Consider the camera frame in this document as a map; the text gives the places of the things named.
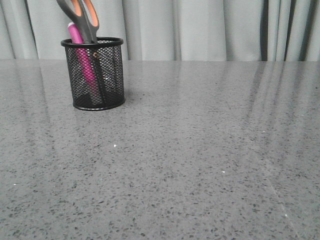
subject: black mesh pen holder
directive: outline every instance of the black mesh pen holder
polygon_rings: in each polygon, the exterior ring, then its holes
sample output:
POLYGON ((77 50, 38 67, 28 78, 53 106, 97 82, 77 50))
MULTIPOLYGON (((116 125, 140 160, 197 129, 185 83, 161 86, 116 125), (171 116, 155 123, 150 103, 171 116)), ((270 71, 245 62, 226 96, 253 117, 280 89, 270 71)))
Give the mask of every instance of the black mesh pen holder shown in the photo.
POLYGON ((121 45, 116 37, 98 37, 98 43, 65 47, 73 106, 87 111, 115 108, 125 102, 121 45))

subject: quartz countertop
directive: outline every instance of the quartz countertop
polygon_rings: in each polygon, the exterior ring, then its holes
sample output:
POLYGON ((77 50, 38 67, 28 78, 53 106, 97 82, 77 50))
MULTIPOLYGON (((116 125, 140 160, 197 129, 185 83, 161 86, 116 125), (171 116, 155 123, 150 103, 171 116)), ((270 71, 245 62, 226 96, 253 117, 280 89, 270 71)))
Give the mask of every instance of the quartz countertop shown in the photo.
POLYGON ((320 239, 319 62, 124 61, 104 111, 0 62, 0 239, 320 239))

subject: gray curtain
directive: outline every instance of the gray curtain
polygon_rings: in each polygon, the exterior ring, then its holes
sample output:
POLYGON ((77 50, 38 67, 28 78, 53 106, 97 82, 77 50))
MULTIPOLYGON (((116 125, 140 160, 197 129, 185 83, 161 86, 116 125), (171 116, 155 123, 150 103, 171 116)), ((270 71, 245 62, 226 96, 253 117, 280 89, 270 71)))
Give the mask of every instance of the gray curtain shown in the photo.
MULTIPOLYGON (((92 0, 125 60, 318 61, 319 0, 92 0)), ((0 59, 65 59, 56 0, 0 0, 0 59)))

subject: countertop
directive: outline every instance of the countertop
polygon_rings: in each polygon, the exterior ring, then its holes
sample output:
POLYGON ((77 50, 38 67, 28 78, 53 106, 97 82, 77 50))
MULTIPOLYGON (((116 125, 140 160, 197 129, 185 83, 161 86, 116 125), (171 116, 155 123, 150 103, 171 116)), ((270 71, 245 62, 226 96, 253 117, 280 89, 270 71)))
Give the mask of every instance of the countertop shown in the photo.
POLYGON ((0 63, 0 239, 320 239, 319 62, 124 61, 104 111, 0 63))

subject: scissors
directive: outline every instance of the scissors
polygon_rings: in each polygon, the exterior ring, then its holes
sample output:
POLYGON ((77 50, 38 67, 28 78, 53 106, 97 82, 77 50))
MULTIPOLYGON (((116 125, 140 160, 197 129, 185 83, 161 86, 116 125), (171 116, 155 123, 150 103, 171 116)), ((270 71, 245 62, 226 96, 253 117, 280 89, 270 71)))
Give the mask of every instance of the scissors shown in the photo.
POLYGON ((64 13, 78 27, 85 44, 97 44, 97 30, 99 29, 99 20, 94 5, 91 0, 71 0, 74 10, 66 3, 66 0, 56 0, 64 13), (89 11, 92 23, 88 18, 83 1, 89 11))

